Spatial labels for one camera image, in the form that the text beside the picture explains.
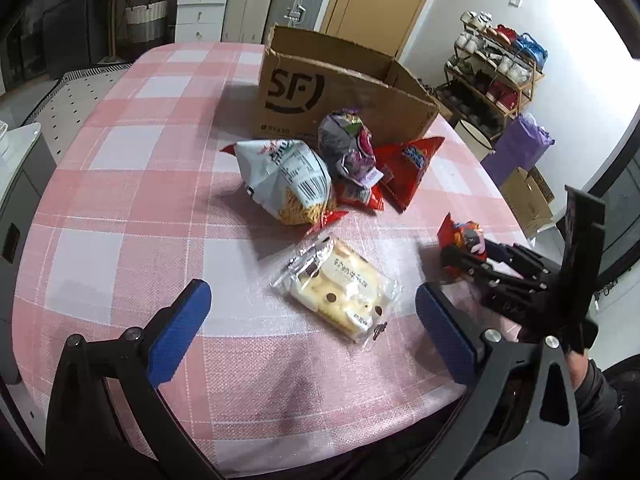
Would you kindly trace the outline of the person's right hand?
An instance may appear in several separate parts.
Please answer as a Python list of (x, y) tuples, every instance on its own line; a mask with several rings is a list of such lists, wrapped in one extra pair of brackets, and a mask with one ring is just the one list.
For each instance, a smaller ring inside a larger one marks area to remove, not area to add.
[(604, 375), (587, 353), (570, 351), (565, 359), (577, 406), (596, 400), (606, 393), (608, 384)]

